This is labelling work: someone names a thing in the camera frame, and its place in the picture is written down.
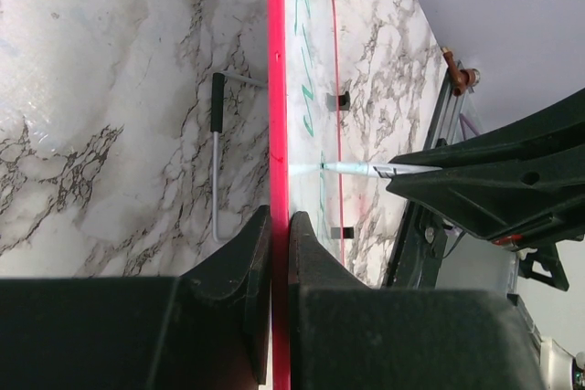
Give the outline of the pink framed whiteboard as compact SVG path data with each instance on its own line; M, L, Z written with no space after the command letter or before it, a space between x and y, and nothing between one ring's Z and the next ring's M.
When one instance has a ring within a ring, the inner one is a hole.
M291 386L288 241L308 214L321 245L345 259L335 0L268 0L269 174L272 220L272 386Z

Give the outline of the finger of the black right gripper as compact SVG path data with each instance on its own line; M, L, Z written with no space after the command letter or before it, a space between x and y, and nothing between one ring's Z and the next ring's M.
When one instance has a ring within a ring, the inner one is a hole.
M519 236L524 244L584 233L584 147L531 160L441 168L445 219L474 237ZM406 198L392 185L388 192Z
M584 144L584 91L464 142L394 157L391 163L453 168L531 160Z

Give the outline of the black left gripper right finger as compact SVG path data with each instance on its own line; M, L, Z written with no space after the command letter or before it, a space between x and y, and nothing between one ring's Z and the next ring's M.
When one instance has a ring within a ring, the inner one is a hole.
M481 290L371 289L318 241L310 217L289 238L295 389L540 389L523 320Z

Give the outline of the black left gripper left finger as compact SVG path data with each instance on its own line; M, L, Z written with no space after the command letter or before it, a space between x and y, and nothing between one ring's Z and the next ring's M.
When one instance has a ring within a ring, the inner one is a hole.
M256 389L266 381L271 218L176 277L5 279L4 389Z

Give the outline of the white marker pen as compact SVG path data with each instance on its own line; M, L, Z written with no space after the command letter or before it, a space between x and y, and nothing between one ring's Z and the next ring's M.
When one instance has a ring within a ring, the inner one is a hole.
M392 179L404 174L422 174L440 171L440 167L421 166L401 163L322 163L324 171L337 174L361 175L380 179Z

